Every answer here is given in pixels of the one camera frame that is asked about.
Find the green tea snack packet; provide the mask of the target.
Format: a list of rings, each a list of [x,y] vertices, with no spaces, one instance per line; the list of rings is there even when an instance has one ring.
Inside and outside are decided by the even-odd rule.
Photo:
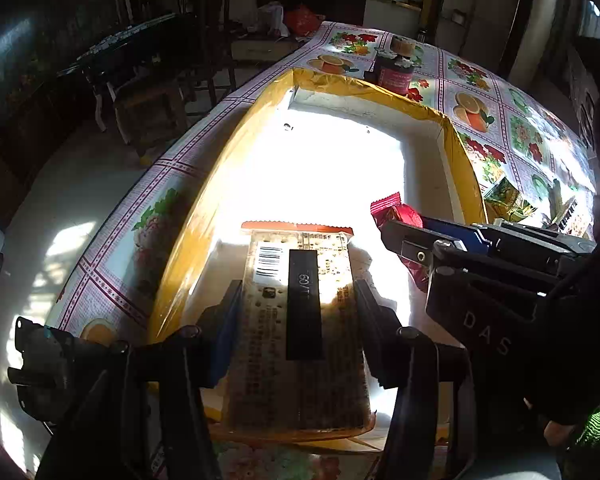
[[[507,180],[501,177],[483,196],[489,222],[496,219],[521,222],[535,213],[536,208]]]

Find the red snack packet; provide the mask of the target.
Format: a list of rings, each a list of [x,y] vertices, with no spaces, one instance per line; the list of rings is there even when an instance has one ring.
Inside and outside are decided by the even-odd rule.
[[[394,252],[402,264],[410,272],[415,286],[426,292],[429,283],[429,271],[426,263],[417,259],[420,248],[407,249],[407,256],[402,255],[402,245],[409,242],[408,237],[422,229],[424,222],[420,214],[411,206],[402,203],[401,194],[395,192],[387,197],[375,200],[370,204],[372,215],[385,248]]]

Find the long orange cracker pack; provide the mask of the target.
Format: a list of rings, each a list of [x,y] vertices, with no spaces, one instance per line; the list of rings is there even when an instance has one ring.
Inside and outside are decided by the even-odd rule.
[[[222,426],[301,442],[370,430],[347,226],[246,221],[250,236]]]

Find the floral fruit-print tablecloth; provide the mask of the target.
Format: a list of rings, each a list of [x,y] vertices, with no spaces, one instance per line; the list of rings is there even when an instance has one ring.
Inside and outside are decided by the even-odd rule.
[[[236,122],[257,103],[269,82],[291,68],[321,72],[327,55],[342,58],[344,71],[359,77],[370,67],[369,53],[346,49],[347,37],[363,29],[329,23],[285,61],[248,82],[161,155],[132,188],[88,246],[59,296],[58,325],[84,337],[116,337],[141,344],[154,332],[149,324],[172,247],[204,179],[230,140]],[[408,92],[412,105],[431,105],[450,118],[455,139],[476,176],[479,197],[507,182],[539,219],[550,209],[548,188],[586,204],[593,175],[583,144],[531,96],[484,68],[426,44],[416,44],[416,76]],[[286,266],[276,266],[274,282],[255,297],[242,298],[253,333],[235,330],[222,339],[234,364],[247,371],[247,388],[258,396],[254,417],[272,427],[304,386],[320,386],[318,403],[341,408],[344,393],[322,376],[322,363],[293,361],[286,355]],[[53,436],[44,457],[46,479],[147,479],[154,447],[147,425],[120,427],[123,373],[113,360],[96,362],[88,382],[104,390],[81,408],[76,420]]]

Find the yellow cardboard box tray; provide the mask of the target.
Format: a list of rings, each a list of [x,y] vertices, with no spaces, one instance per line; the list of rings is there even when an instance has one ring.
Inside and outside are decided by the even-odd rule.
[[[425,296],[382,244],[370,204],[395,192],[419,214],[481,223],[486,208],[449,118],[367,82],[295,68],[272,81],[227,141],[189,211],[164,270],[150,342],[197,322],[233,280],[244,278],[246,221],[347,226],[353,284],[430,338],[446,333],[426,318]],[[370,430],[348,438],[301,441],[338,451],[381,450],[396,392],[365,370]],[[245,439],[221,424],[227,376],[204,390],[212,431]]]

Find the small grey electric motor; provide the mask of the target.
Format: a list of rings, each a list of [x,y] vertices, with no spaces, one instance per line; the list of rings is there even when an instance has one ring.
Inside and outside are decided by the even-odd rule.
[[[22,365],[9,367],[7,378],[18,402],[29,416],[51,425],[84,401],[114,362],[114,350],[23,316],[15,322],[15,348]]]

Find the dark jar with pink label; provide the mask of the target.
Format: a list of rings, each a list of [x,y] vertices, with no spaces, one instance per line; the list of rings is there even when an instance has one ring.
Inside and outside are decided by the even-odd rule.
[[[407,95],[414,67],[415,45],[402,36],[392,36],[388,47],[376,50],[376,84],[398,96]]]

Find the dark wooden chair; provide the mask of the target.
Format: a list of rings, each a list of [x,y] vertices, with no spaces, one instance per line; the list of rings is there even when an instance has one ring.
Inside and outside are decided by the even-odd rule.
[[[123,142],[142,162],[188,129],[181,71],[180,60],[158,55],[118,53],[82,64],[96,94],[110,101]]]

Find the red plastic bag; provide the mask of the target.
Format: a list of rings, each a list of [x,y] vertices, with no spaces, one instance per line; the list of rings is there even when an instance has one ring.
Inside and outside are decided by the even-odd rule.
[[[307,6],[298,6],[297,9],[285,13],[284,24],[292,36],[308,38],[318,31],[324,19],[323,14],[316,14]]]

